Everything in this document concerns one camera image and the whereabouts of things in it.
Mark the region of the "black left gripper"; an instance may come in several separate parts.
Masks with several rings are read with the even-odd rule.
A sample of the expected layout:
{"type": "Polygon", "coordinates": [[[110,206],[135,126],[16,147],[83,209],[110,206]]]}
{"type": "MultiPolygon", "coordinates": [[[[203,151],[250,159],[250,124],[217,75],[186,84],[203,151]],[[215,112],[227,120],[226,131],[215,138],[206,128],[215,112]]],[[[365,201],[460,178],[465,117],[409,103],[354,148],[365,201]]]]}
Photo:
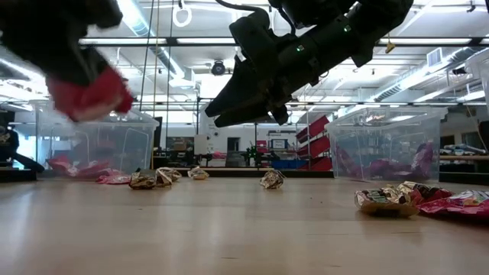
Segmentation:
{"type": "Polygon", "coordinates": [[[108,62],[97,49],[79,44],[85,34],[84,24],[42,27],[26,40],[25,58],[49,77],[87,86],[108,68],[108,62]]]}

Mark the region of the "black metal frame stand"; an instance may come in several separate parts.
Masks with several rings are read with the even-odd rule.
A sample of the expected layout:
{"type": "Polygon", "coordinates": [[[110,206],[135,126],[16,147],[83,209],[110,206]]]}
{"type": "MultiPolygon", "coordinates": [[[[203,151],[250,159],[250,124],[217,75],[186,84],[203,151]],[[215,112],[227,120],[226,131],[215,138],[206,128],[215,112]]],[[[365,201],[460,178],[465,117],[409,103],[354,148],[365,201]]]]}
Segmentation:
{"type": "Polygon", "coordinates": [[[255,145],[255,125],[245,123],[242,125],[232,125],[221,128],[227,137],[227,151],[225,153],[210,153],[207,151],[206,137],[199,133],[199,114],[201,111],[205,112],[208,105],[208,102],[200,102],[199,106],[196,107],[196,110],[194,111],[196,134],[202,135],[196,142],[197,147],[199,147],[199,142],[201,140],[205,141],[205,144],[202,146],[202,154],[199,156],[201,158],[199,164],[203,167],[246,167],[245,160],[241,153],[244,153],[247,148],[255,145]]]}

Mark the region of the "white vent box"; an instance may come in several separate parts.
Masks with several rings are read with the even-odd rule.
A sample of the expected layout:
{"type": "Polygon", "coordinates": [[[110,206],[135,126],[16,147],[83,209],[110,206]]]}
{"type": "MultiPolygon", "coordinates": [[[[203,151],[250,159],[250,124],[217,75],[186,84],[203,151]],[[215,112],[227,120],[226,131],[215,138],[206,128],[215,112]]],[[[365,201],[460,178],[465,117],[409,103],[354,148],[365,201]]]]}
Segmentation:
{"type": "Polygon", "coordinates": [[[442,61],[443,61],[443,54],[442,54],[441,47],[432,50],[426,55],[426,62],[428,67],[437,66],[440,63],[442,63],[442,61]]]}

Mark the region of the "blue storage bin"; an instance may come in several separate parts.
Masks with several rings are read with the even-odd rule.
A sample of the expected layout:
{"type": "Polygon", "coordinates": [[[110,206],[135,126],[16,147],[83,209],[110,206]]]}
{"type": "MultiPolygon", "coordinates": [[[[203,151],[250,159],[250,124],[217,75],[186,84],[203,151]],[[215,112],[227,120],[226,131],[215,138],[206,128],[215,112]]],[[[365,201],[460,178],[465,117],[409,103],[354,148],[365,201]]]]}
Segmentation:
{"type": "Polygon", "coordinates": [[[273,160],[271,166],[275,170],[307,170],[309,164],[307,160],[273,160]]]}

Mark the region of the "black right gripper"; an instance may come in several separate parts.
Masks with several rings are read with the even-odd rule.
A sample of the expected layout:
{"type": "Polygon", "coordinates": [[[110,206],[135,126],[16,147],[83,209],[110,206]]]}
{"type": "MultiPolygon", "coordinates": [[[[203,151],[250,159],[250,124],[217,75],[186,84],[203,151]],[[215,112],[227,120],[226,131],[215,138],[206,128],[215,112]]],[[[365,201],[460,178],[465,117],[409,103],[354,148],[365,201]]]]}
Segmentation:
{"type": "Polygon", "coordinates": [[[346,17],[318,25],[300,37],[271,36],[278,54],[278,71],[259,75],[247,60],[235,61],[232,77],[209,103],[205,113],[217,116],[215,125],[223,128],[257,121],[273,115],[282,125],[288,119],[285,104],[292,94],[353,55],[358,35],[346,17]]]}

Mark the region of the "large clear plastic bin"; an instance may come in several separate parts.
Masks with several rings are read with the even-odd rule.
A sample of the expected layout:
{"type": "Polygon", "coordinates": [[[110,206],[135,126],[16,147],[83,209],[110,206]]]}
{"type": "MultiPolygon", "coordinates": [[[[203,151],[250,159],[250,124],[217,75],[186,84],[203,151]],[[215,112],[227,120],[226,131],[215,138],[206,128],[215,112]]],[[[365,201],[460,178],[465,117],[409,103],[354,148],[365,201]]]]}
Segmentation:
{"type": "Polygon", "coordinates": [[[489,48],[486,48],[465,61],[466,70],[481,80],[487,113],[489,114],[489,48]]]}

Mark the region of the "white cabinet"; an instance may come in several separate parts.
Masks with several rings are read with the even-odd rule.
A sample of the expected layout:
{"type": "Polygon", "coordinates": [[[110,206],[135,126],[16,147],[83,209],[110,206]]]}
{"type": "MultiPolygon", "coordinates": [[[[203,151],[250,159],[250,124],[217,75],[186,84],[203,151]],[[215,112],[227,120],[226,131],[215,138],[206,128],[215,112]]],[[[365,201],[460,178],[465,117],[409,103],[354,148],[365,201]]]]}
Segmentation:
{"type": "Polygon", "coordinates": [[[206,137],[207,151],[210,153],[225,153],[227,137],[221,128],[215,126],[215,119],[210,118],[204,111],[199,114],[199,133],[206,137]]]}

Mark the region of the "red bin shelving rack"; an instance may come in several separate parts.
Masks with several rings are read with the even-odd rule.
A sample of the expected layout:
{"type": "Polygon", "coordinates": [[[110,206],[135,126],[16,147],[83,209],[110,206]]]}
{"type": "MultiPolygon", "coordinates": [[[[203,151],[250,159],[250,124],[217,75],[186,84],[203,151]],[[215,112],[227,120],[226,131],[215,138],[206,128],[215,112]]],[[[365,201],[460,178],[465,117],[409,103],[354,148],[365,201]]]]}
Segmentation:
{"type": "Polygon", "coordinates": [[[296,168],[316,172],[326,172],[332,169],[332,159],[329,134],[325,129],[329,123],[325,115],[320,115],[296,134],[296,168]]]}

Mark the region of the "wooden workbench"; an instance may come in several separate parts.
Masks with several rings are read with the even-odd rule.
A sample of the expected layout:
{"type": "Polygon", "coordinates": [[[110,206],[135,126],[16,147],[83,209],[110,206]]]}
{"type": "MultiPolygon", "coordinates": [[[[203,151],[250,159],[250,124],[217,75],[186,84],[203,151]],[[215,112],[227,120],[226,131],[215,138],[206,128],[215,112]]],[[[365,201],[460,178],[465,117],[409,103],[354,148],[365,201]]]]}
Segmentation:
{"type": "Polygon", "coordinates": [[[452,156],[452,155],[441,155],[439,157],[440,160],[446,160],[446,161],[455,161],[455,160],[460,160],[460,161],[489,161],[489,156],[468,156],[468,155],[463,155],[463,156],[452,156]]]}

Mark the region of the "small clear plastic bin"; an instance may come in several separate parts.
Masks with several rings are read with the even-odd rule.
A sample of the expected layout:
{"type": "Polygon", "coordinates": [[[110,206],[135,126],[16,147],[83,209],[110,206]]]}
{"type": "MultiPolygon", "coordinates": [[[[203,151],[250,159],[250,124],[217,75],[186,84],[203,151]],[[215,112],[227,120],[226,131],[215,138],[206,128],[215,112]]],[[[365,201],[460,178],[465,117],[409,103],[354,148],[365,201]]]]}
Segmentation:
{"type": "Polygon", "coordinates": [[[368,167],[373,160],[388,159],[398,163],[400,171],[410,171],[419,145],[431,142],[433,159],[429,178],[413,181],[435,183],[439,180],[441,121],[448,114],[439,107],[369,107],[335,119],[325,127],[329,134],[332,171],[336,178],[360,181],[402,183],[405,180],[370,178],[368,167]],[[342,176],[338,170],[336,148],[344,149],[358,165],[358,177],[342,176]]]}
{"type": "Polygon", "coordinates": [[[66,156],[76,168],[107,161],[123,173],[147,169],[151,164],[154,131],[159,123],[133,108],[126,115],[114,112],[98,121],[72,122],[49,101],[32,102],[35,111],[36,161],[66,156]]]}

